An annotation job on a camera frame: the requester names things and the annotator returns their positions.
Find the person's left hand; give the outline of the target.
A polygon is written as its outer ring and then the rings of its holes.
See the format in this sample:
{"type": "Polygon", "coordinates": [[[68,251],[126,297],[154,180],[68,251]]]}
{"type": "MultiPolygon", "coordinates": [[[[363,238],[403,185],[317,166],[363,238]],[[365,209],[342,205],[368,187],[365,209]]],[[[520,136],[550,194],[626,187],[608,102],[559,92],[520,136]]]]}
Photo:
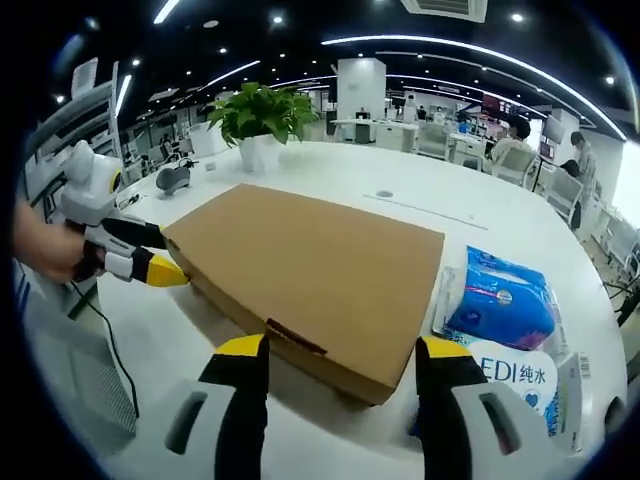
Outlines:
{"type": "Polygon", "coordinates": [[[14,256],[32,270],[58,283],[72,281],[75,267],[84,257],[84,243],[81,234],[46,223],[26,202],[16,204],[12,249],[14,256]]]}

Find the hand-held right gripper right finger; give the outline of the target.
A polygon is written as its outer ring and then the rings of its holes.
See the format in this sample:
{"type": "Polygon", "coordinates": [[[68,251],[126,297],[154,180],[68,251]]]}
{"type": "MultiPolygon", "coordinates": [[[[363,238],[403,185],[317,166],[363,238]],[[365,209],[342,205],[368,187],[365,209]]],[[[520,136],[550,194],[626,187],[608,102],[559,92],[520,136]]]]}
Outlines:
{"type": "Polygon", "coordinates": [[[426,479],[532,479],[542,471],[545,421],[510,387],[488,382],[471,352],[424,336],[415,343],[426,479]]]}

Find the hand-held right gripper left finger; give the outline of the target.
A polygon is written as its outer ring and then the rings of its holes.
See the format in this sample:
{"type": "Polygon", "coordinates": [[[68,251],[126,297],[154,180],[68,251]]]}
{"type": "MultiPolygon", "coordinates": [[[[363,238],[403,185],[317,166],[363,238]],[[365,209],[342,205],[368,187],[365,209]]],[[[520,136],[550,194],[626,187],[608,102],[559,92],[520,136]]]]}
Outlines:
{"type": "Polygon", "coordinates": [[[218,347],[198,382],[214,389],[196,391],[180,406],[165,446],[174,454],[187,452],[196,422],[213,408],[205,432],[215,479],[259,479],[268,423],[270,341],[264,334],[231,339],[218,347]]]}

